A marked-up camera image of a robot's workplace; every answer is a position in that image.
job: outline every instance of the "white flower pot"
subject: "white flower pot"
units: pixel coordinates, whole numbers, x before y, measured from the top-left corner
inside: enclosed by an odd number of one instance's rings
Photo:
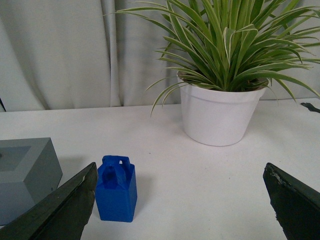
[[[185,133],[202,144],[228,146],[239,142],[266,88],[224,92],[186,85],[180,88]]]

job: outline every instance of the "black object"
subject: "black object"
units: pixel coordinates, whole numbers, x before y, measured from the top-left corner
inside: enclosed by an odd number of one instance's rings
[[[320,240],[320,193],[268,163],[263,179],[288,240]]]
[[[302,106],[306,107],[309,109],[310,112],[316,112],[316,113],[320,113],[320,109],[316,108],[315,106],[313,106],[310,102],[302,102],[300,103]]]
[[[1,98],[0,98],[0,105],[2,106],[3,110],[6,112],[7,110],[6,110],[6,108],[5,108],[4,103],[2,102]]]
[[[1,240],[80,240],[95,202],[96,163],[0,229]]]

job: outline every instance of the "blue block with handle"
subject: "blue block with handle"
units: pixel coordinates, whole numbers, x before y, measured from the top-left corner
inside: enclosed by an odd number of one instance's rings
[[[100,219],[132,222],[137,198],[135,165],[127,156],[104,156],[95,189]]]

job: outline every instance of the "table surface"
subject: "table surface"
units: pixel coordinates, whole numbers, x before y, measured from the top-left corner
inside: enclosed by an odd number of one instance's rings
[[[133,222],[101,221],[97,205],[82,240],[285,240],[263,181],[270,162],[320,191],[316,98],[258,103],[243,139],[198,143],[179,104],[0,113],[0,139],[51,137],[65,183],[105,155],[136,168]]]

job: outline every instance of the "spider plant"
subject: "spider plant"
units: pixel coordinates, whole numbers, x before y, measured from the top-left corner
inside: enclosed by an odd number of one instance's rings
[[[162,54],[160,60],[173,64],[167,69],[179,71],[183,82],[164,89],[153,107],[161,97],[164,103],[173,91],[186,84],[244,92],[267,87],[273,79],[293,99],[286,82],[300,85],[320,97],[307,84],[281,73],[288,69],[309,69],[310,64],[320,63],[309,51],[310,47],[320,45],[313,36],[320,32],[320,26],[306,24],[312,18],[320,18],[320,7],[299,6],[300,0],[163,2],[139,1],[143,6],[117,11],[143,18],[168,32],[168,36],[163,36],[168,45],[156,52]],[[143,15],[144,11],[161,14],[164,23]]]

